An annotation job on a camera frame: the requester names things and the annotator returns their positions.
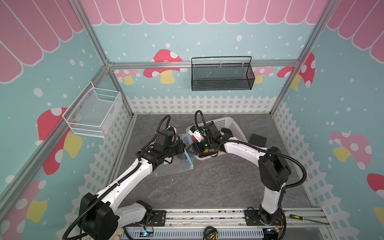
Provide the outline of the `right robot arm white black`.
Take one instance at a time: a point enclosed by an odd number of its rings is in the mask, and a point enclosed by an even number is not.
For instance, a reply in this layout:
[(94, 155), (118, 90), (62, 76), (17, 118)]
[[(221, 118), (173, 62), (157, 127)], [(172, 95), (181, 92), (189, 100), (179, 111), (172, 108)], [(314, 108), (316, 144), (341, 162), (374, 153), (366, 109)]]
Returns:
[[(282, 200), (286, 190), (300, 186), (307, 179), (305, 167), (296, 159), (282, 154), (279, 148), (268, 149), (241, 141), (235, 138), (230, 129), (223, 128), (219, 131), (213, 122), (204, 126), (192, 126), (188, 134), (195, 139), (191, 147), (196, 156), (206, 150), (213, 155), (223, 152), (239, 156), (259, 168), (265, 190), (255, 219), (263, 225), (272, 225), (277, 219), (282, 219)], [(288, 160), (302, 171), (301, 179), (292, 184), (287, 183), (292, 173)]]

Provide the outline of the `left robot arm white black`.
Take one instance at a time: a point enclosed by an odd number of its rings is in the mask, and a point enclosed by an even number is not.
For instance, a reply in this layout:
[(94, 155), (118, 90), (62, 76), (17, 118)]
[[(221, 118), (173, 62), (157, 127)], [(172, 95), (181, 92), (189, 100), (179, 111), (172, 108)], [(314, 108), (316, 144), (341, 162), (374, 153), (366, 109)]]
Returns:
[(79, 227), (83, 233), (74, 236), (74, 240), (91, 237), (94, 240), (108, 240), (120, 227), (123, 218), (117, 211), (121, 202), (132, 189), (157, 167), (172, 164), (175, 156), (183, 154), (186, 145), (170, 126), (171, 115), (161, 121), (165, 128), (157, 128), (154, 137), (139, 151), (132, 165), (107, 187), (93, 195), (86, 194), (81, 200), (79, 216), (64, 232), (62, 238), (70, 240), (70, 233)]

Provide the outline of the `clear zip top bag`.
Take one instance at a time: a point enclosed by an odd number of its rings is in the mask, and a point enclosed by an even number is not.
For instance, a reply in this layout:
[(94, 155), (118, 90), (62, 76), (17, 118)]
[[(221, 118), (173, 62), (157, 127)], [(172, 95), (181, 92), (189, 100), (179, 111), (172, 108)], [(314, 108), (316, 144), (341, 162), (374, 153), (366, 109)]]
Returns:
[(184, 136), (180, 136), (180, 135), (178, 136), (186, 145), (184, 149), (184, 153), (174, 156), (172, 164), (167, 164), (166, 162), (164, 162), (157, 168), (153, 168), (153, 175), (157, 177), (161, 177), (161, 176), (185, 173), (193, 169), (193, 164), (192, 164), (193, 156), (186, 152), (186, 148), (189, 146), (189, 143), (184, 141)]

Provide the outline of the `white plastic basket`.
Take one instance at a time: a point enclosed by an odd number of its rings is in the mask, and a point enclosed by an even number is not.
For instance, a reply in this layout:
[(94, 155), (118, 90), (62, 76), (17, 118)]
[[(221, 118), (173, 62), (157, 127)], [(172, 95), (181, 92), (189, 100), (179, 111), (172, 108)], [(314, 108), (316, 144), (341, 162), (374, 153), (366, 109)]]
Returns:
[[(220, 131), (221, 135), (224, 136), (225, 134), (232, 135), (233, 138), (243, 141), (243, 142), (248, 142), (245, 134), (239, 127), (239, 125), (236, 123), (236, 121), (231, 118), (231, 117), (223, 117), (223, 118), (218, 118), (214, 119), (210, 122), (207, 123), (207, 126), (210, 127), (213, 123), (217, 130)], [(186, 133), (189, 136), (189, 142), (193, 143), (196, 142), (197, 140), (195, 137), (192, 135), (192, 130), (196, 128), (196, 125), (190, 125), (186, 128)], [(208, 160), (213, 158), (216, 154), (212, 154), (212, 156), (209, 156), (209, 153), (201, 153), (196, 156), (196, 159), (203, 161), (203, 160)]]

